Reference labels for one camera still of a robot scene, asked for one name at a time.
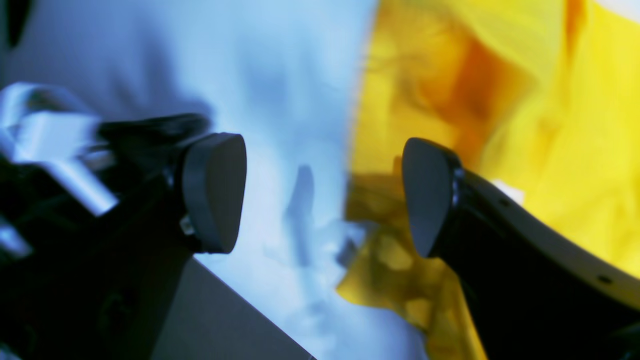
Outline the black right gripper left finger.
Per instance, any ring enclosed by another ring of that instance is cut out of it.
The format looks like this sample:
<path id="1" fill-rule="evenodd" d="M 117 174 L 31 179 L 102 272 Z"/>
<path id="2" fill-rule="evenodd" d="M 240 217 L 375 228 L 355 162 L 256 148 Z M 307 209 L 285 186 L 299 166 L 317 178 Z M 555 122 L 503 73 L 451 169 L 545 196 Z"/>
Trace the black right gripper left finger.
<path id="1" fill-rule="evenodd" d="M 93 215 L 44 168 L 1 156 L 1 358 L 148 360 L 196 253 L 238 239 L 242 135 L 200 114 L 99 127 L 99 180 L 116 205 Z"/>

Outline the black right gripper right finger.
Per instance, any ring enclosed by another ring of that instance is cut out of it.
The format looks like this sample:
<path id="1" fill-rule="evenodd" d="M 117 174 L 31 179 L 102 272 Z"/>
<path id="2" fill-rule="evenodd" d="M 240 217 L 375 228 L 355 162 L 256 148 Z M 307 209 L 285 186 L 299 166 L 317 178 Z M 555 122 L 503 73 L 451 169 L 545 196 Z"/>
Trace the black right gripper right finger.
<path id="1" fill-rule="evenodd" d="M 419 137 L 402 153 L 418 254 L 457 275 L 490 360 L 637 360 L 640 283 L 577 246 L 455 153 Z"/>

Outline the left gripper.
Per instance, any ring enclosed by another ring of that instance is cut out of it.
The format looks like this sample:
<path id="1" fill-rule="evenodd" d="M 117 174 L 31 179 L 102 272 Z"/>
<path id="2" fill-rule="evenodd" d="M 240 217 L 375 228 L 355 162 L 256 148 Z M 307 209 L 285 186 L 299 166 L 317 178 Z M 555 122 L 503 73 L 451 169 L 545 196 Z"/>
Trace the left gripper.
<path id="1" fill-rule="evenodd" d="M 95 217 L 119 203 L 83 157 L 98 145 L 101 119 L 59 86 L 16 82 L 1 91 L 1 259 L 17 261 L 34 247 L 18 230 L 12 212 L 28 204 L 20 166 L 43 170 Z"/>

